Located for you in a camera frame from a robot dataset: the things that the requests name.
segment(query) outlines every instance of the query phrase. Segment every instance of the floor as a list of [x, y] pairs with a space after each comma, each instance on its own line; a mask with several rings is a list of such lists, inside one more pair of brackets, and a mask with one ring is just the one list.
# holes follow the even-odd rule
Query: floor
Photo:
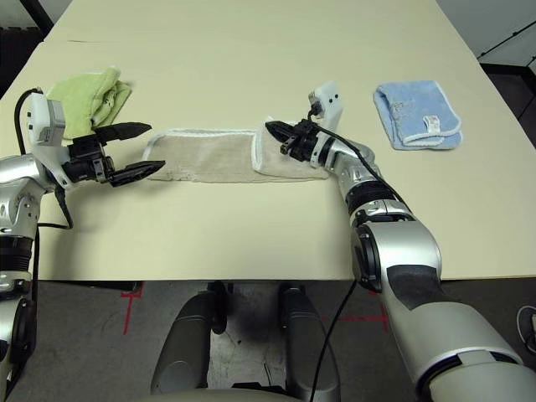
[[[13, 55], [1, 67], [0, 96], [39, 41], [1, 31], [1, 51]], [[6, 37], [19, 37], [17, 46]], [[519, 116], [531, 99], [524, 83], [491, 75], [505, 101]], [[536, 101], [519, 119], [536, 146]], [[307, 294], [323, 318], [338, 307], [349, 283], [311, 282]], [[120, 291], [45, 282], [40, 286], [37, 349], [9, 400], [128, 401], [148, 394], [152, 371], [168, 329], [180, 307], [203, 282], [148, 282], [141, 291]], [[237, 283], [228, 330], [213, 335], [209, 386], [235, 382], [284, 384], [284, 354], [276, 321], [275, 282]], [[525, 304], [536, 304], [536, 279], [455, 281], [445, 284], [454, 297], [478, 309], [536, 369], [536, 357], [518, 339], [515, 316]], [[379, 299], [358, 288], [332, 335], [344, 401], [415, 400], [389, 320]]]

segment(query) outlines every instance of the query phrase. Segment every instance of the towel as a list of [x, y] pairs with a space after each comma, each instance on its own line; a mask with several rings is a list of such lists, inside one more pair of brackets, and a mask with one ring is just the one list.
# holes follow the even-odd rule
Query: towel
[[452, 149], [462, 141], [461, 120], [435, 81], [382, 84], [374, 103], [394, 149]]
[[277, 141], [262, 124], [253, 138], [251, 162], [259, 173], [283, 178], [327, 178], [329, 173], [315, 169], [309, 162], [300, 162], [280, 152], [281, 143]]
[[86, 73], [58, 82], [47, 94], [60, 101], [65, 115], [64, 138], [91, 134], [94, 127], [110, 125], [131, 94], [120, 82], [121, 72], [109, 67], [103, 73]]
[[264, 124], [257, 130], [172, 129], [157, 134], [142, 159], [166, 161], [151, 180], [260, 183], [327, 177], [324, 169], [281, 155], [280, 146]]

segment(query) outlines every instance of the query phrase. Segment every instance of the red tape mark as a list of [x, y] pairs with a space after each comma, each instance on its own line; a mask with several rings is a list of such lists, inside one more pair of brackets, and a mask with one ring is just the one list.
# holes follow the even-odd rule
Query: red tape mark
[[126, 317], [125, 317], [125, 326], [123, 327], [123, 335], [126, 335], [128, 332], [128, 326], [131, 323], [131, 313], [132, 313], [132, 301], [134, 299], [141, 299], [143, 295], [143, 285], [144, 282], [140, 285], [140, 288], [137, 290], [137, 292], [127, 292], [121, 293], [121, 297], [127, 297], [128, 298], [128, 307], [126, 308]]
[[379, 303], [379, 306], [382, 309], [382, 322], [384, 323], [384, 332], [389, 330], [389, 318], [387, 317], [387, 312], [385, 311], [385, 306], [382, 302]]

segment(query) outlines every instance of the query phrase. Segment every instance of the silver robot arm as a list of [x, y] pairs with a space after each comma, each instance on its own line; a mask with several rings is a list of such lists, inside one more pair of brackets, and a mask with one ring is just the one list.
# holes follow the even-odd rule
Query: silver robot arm
[[[95, 180], [117, 187], [144, 178], [164, 164], [139, 162], [116, 171], [111, 158], [105, 155], [106, 142], [136, 137], [151, 128], [141, 123], [101, 127], [63, 147], [65, 121], [61, 104], [47, 100], [40, 90], [29, 90], [16, 110], [20, 111], [26, 97], [31, 104], [31, 153], [25, 153], [16, 123], [23, 155], [0, 159], [0, 400], [7, 398], [35, 348], [37, 272], [30, 274], [29, 263], [33, 244], [36, 248], [39, 244], [38, 227], [72, 227], [64, 192], [79, 181]], [[68, 226], [38, 224], [41, 198], [52, 192], [64, 210]]]
[[418, 397], [536, 400], [536, 374], [484, 317], [441, 289], [436, 240], [383, 180], [372, 151], [311, 120], [266, 128], [283, 142], [282, 153], [313, 159], [337, 177], [350, 214], [354, 275], [381, 295]]

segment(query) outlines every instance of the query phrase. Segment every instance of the beige table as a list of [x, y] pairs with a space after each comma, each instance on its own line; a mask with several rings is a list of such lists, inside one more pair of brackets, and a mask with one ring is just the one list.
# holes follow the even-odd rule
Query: beige table
[[[23, 90], [110, 64], [133, 88], [116, 121], [153, 125], [107, 147], [118, 167], [169, 127], [299, 118], [308, 91], [334, 79], [345, 105], [340, 133], [374, 149], [384, 176], [437, 238], [444, 278], [536, 274], [536, 151], [431, 0], [74, 0], [0, 101], [0, 155], [17, 152], [13, 108]], [[454, 151], [389, 145], [373, 91], [420, 79], [438, 80], [463, 120], [465, 141]], [[44, 279], [352, 276], [348, 216], [333, 178], [87, 183], [67, 200], [75, 230], [43, 229]], [[47, 196], [42, 220], [61, 219]]]

